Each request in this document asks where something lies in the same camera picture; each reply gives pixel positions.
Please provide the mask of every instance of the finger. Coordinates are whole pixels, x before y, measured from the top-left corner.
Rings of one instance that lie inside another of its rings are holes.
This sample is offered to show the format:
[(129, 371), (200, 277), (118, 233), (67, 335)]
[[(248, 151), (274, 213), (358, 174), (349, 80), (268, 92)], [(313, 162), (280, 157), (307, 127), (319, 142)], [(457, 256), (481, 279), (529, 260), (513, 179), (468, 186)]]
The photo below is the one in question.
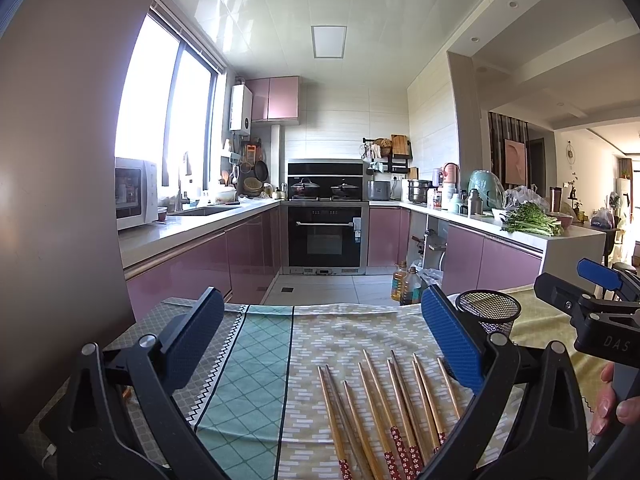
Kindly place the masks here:
[(596, 403), (596, 413), (600, 418), (607, 418), (616, 405), (616, 393), (611, 387), (611, 383), (605, 384), (598, 393)]
[(616, 409), (618, 420), (622, 424), (635, 424), (640, 420), (640, 397), (627, 399), (618, 405)]
[(598, 416), (597, 413), (593, 414), (593, 420), (591, 421), (591, 434), (600, 435), (607, 428), (609, 421), (606, 418)]
[(607, 363), (600, 373), (600, 380), (603, 383), (610, 383), (613, 380), (613, 363)]

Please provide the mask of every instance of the mesh pen holder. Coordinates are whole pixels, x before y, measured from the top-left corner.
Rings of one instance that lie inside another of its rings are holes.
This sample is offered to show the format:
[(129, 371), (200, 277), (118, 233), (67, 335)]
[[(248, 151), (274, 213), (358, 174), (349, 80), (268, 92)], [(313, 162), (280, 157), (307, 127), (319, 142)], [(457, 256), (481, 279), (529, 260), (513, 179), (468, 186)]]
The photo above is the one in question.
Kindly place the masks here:
[(485, 332), (509, 337), (513, 322), (522, 311), (511, 296), (495, 290), (468, 290), (456, 298), (456, 308), (472, 316)]

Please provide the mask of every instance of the wooden chopstick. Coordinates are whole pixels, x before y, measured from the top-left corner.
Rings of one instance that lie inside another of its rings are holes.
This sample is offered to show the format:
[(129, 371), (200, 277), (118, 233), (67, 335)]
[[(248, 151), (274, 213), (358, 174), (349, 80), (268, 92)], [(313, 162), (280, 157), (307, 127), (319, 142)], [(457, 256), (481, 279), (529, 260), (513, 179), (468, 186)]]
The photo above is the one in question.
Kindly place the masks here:
[(456, 417), (460, 420), (460, 407), (458, 406), (458, 402), (456, 400), (456, 395), (453, 391), (453, 386), (451, 385), (451, 381), (449, 380), (449, 374), (444, 367), (444, 361), (442, 357), (438, 357), (438, 365), (440, 366), (440, 371), (442, 376), (444, 377), (444, 383), (447, 385), (447, 390), (449, 391), (449, 397), (451, 397), (451, 402), (453, 403), (453, 409), (456, 412)]
[(376, 369), (369, 357), (369, 354), (365, 349), (362, 350), (364, 352), (364, 357), (367, 360), (367, 364), (369, 365), (369, 370), (371, 371), (371, 378), (373, 379), (373, 384), (378, 391), (378, 396), (380, 397), (380, 402), (382, 403), (383, 411), (385, 412), (387, 428), (391, 433), (391, 438), (396, 445), (396, 450), (398, 451), (398, 456), (400, 457), (400, 463), (402, 465), (402, 470), (405, 475), (409, 475), (414, 468), (411, 465), (411, 459), (409, 457), (409, 453), (406, 450), (404, 445), (404, 440), (402, 440), (402, 435), (400, 434), (400, 429), (396, 426), (393, 415), (391, 413), (391, 409), (389, 408), (388, 402), (386, 402), (385, 391), (382, 389), (382, 384), (378, 380), (378, 375), (376, 374)]
[(411, 422), (412, 427), (414, 428), (415, 441), (418, 445), (418, 449), (420, 450), (421, 459), (424, 461), (429, 455), (427, 452), (427, 447), (424, 445), (424, 441), (422, 440), (422, 431), (420, 430), (420, 420), (417, 416), (415, 416), (414, 406), (411, 402), (411, 397), (409, 396), (409, 389), (406, 387), (406, 383), (404, 382), (404, 377), (402, 376), (402, 368), (400, 367), (400, 362), (396, 357), (396, 353), (391, 351), (391, 359), (396, 367), (396, 375), (398, 376), (398, 383), (400, 384), (400, 391), (402, 392), (402, 398), (404, 399), (404, 405), (406, 406), (407, 413), (409, 415), (409, 421)]
[(353, 431), (353, 427), (351, 425), (351, 420), (347, 415), (347, 410), (344, 408), (342, 403), (342, 399), (338, 394), (338, 387), (335, 384), (334, 376), (331, 373), (331, 369), (329, 365), (324, 365), (324, 370), (326, 371), (327, 377), (329, 377), (329, 390), (331, 394), (334, 396), (335, 402), (338, 405), (338, 412), (340, 413), (340, 418), (342, 419), (342, 426), (344, 431), (347, 433), (347, 438), (349, 439), (349, 444), (351, 446), (351, 451), (353, 452), (353, 456), (356, 459), (356, 464), (358, 465), (358, 469), (360, 469), (362, 473), (362, 477), (365, 480), (374, 480), (371, 469), (369, 469), (369, 463), (367, 461), (367, 457), (362, 452), (362, 447), (356, 438), (356, 434)]
[(409, 414), (407, 413), (406, 406), (404, 405), (404, 400), (402, 400), (402, 391), (400, 390), (400, 384), (398, 383), (398, 376), (396, 375), (396, 368), (394, 367), (393, 361), (391, 359), (387, 359), (386, 366), (389, 369), (389, 376), (391, 377), (391, 383), (394, 387), (394, 393), (396, 394), (396, 403), (400, 410), (400, 419), (402, 420), (406, 440), (409, 444), (409, 455), (411, 460), (408, 463), (409, 470), (404, 468), (404, 474), (406, 475), (406, 480), (415, 480), (417, 473), (422, 469), (420, 466), (420, 464), (422, 464), (420, 450), (416, 446), (414, 430), (411, 427), (411, 421), (409, 420)]
[(389, 470), (389, 475), (392, 480), (401, 480), (400, 471), (398, 470), (398, 466), (396, 465), (396, 459), (394, 458), (394, 453), (391, 450), (391, 444), (389, 442), (389, 438), (386, 435), (385, 427), (380, 419), (380, 414), (378, 413), (378, 407), (376, 406), (376, 401), (369, 389), (369, 383), (367, 378), (364, 375), (364, 368), (362, 367), (362, 363), (358, 363), (358, 369), (360, 370), (360, 377), (362, 378), (362, 386), (364, 386), (364, 393), (369, 401), (369, 407), (371, 408), (371, 415), (373, 416), (373, 423), (376, 427), (376, 431), (378, 432), (378, 437), (380, 438), (380, 444), (382, 445), (382, 453), (385, 456), (386, 468)]
[(356, 402), (353, 399), (349, 384), (347, 383), (347, 381), (342, 381), (342, 386), (344, 387), (344, 393), (347, 396), (347, 402), (349, 403), (349, 407), (351, 409), (351, 416), (353, 417), (356, 431), (358, 432), (358, 436), (360, 437), (360, 443), (362, 444), (362, 448), (364, 449), (364, 455), (367, 457), (367, 461), (369, 462), (369, 467), (371, 469), (371, 473), (373, 474), (373, 478), (375, 478), (375, 480), (384, 480), (382, 471), (380, 471), (380, 466), (378, 465), (378, 460), (376, 460), (376, 456), (373, 454), (373, 450), (369, 445), (367, 434), (362, 427), (360, 415), (358, 415)]
[(431, 406), (429, 405), (429, 399), (427, 398), (427, 393), (424, 391), (424, 384), (422, 383), (420, 370), (418, 370), (418, 363), (416, 360), (414, 360), (412, 364), (414, 366), (415, 380), (418, 383), (418, 390), (420, 391), (420, 399), (422, 400), (422, 406), (424, 407), (424, 412), (427, 416), (427, 424), (429, 426), (429, 436), (431, 438), (431, 446), (433, 447), (433, 452), (436, 453), (437, 450), (440, 449), (440, 440), (438, 439), (438, 430), (436, 428), (436, 423), (433, 420), (433, 412), (431, 411)]
[(340, 465), (342, 480), (352, 480), (353, 475), (351, 474), (351, 469), (349, 468), (349, 463), (347, 462), (347, 455), (344, 452), (342, 438), (340, 437), (340, 430), (338, 429), (338, 421), (335, 418), (334, 408), (331, 405), (329, 391), (327, 390), (326, 383), (324, 382), (324, 375), (322, 374), (321, 367), (318, 367), (318, 374), (320, 375), (320, 384), (322, 386), (322, 394), (324, 395), (326, 414), (329, 417), (329, 428), (331, 429), (331, 436), (334, 440), (335, 455), (338, 457), (338, 464)]
[(418, 371), (420, 372), (420, 378), (422, 379), (422, 385), (424, 386), (424, 392), (427, 395), (427, 400), (429, 401), (429, 405), (431, 407), (431, 413), (433, 413), (433, 421), (436, 424), (436, 429), (438, 431), (438, 441), (441, 444), (444, 444), (444, 441), (447, 437), (447, 434), (444, 431), (444, 425), (442, 424), (442, 421), (440, 420), (440, 414), (438, 413), (438, 407), (436, 405), (436, 399), (433, 396), (433, 394), (431, 393), (431, 389), (429, 387), (429, 382), (427, 381), (427, 375), (424, 373), (424, 369), (422, 368), (422, 363), (420, 362), (420, 359), (418, 359), (418, 356), (416, 354), (414, 354), (414, 360), (416, 362), (416, 364), (418, 365)]

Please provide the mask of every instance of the microwave oven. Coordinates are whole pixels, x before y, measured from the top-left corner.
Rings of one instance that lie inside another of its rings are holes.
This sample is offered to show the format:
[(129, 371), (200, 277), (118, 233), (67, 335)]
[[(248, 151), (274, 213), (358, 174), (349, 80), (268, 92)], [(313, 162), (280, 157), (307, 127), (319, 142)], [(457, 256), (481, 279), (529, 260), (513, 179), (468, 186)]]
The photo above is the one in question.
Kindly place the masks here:
[(158, 168), (148, 160), (116, 157), (118, 231), (158, 220)]

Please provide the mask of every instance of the white countertop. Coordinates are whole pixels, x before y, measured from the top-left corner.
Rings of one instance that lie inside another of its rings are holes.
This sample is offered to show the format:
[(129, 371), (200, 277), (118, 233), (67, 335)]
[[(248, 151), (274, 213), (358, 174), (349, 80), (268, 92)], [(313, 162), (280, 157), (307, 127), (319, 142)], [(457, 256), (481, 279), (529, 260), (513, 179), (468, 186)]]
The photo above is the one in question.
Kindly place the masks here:
[(124, 229), (118, 233), (122, 267), (126, 269), (156, 254), (276, 207), (280, 202), (271, 198), (253, 199), (230, 211), (209, 216), (167, 216), (166, 224), (153, 222)]
[(565, 229), (563, 236), (555, 237), (521, 232), (508, 233), (507, 231), (502, 230), (502, 222), (500, 220), (496, 220), (491, 214), (487, 216), (473, 215), (469, 217), (465, 214), (456, 214), (442, 209), (431, 208), (425, 205), (415, 204), (413, 202), (400, 202), (398, 200), (388, 200), (384, 202), (371, 201), (369, 202), (369, 206), (403, 207), (405, 209), (410, 209), (411, 211), (417, 211), (426, 215), (442, 218), (443, 220), (454, 222), (471, 229), (483, 231), (494, 236), (504, 238), (505, 240), (511, 240), (513, 242), (532, 247), (540, 251), (544, 251), (548, 243), (562, 243), (563, 240), (567, 240), (568, 238), (599, 236), (602, 234), (601, 232), (594, 231), (592, 229), (585, 229), (584, 227), (578, 227), (574, 225), (569, 226), (567, 229)]

